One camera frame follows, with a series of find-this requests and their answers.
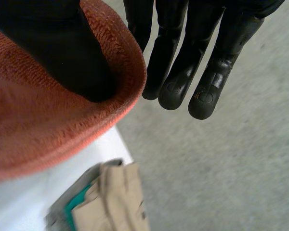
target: white surface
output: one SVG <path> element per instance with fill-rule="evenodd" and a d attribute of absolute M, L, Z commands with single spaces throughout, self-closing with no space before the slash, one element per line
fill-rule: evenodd
<path fill-rule="evenodd" d="M 60 165 L 0 184 L 0 231 L 44 231 L 48 208 L 84 171 L 114 158 L 131 162 L 115 127 Z"/>

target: finger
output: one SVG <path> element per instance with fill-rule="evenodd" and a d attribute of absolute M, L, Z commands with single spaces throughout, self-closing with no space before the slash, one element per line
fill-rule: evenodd
<path fill-rule="evenodd" d="M 185 38 L 159 92 L 158 101 L 163 108 L 174 110 L 181 105 L 222 13 L 221 6 L 189 2 Z"/>
<path fill-rule="evenodd" d="M 192 117 L 206 119 L 213 113 L 243 46 L 263 21 L 233 9 L 225 10 L 209 63 L 188 106 Z"/>
<path fill-rule="evenodd" d="M 126 20 L 142 51 L 149 41 L 154 0 L 124 0 Z"/>
<path fill-rule="evenodd" d="M 73 17 L 59 18 L 53 20 L 47 12 L 38 18 L 0 12 L 0 30 L 66 89 L 91 102 L 109 99 L 115 93 L 115 79 L 80 6 Z"/>
<path fill-rule="evenodd" d="M 187 3 L 188 0 L 156 0 L 159 30 L 147 69 L 145 99 L 158 97 L 178 46 Z"/>

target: orange knit hat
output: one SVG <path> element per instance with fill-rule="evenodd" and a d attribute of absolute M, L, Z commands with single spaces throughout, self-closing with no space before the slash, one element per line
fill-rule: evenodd
<path fill-rule="evenodd" d="M 101 0 L 81 7 L 119 79 L 116 95 L 91 103 L 55 82 L 0 33 L 0 180 L 54 166 L 107 131 L 135 105 L 145 85 L 142 52 Z"/>

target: gloved hand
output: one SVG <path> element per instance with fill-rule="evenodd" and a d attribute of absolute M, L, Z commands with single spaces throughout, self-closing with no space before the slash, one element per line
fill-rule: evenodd
<path fill-rule="evenodd" d="M 129 30 L 142 51 L 150 38 L 154 0 L 124 0 Z M 219 34 L 188 111 L 197 119 L 211 116 L 243 46 L 284 0 L 156 0 L 158 38 L 147 68 L 143 97 L 158 98 L 168 110 L 177 109 L 193 80 L 220 18 Z M 185 12 L 187 23 L 180 52 L 169 72 Z"/>

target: gray floor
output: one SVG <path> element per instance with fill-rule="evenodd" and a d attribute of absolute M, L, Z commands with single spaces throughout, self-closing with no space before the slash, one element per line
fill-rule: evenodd
<path fill-rule="evenodd" d="M 125 17 L 122 0 L 108 0 Z M 148 61 L 157 34 L 156 14 Z M 289 231 L 289 0 L 245 46 L 214 115 L 141 99 L 118 124 L 153 231 Z"/>

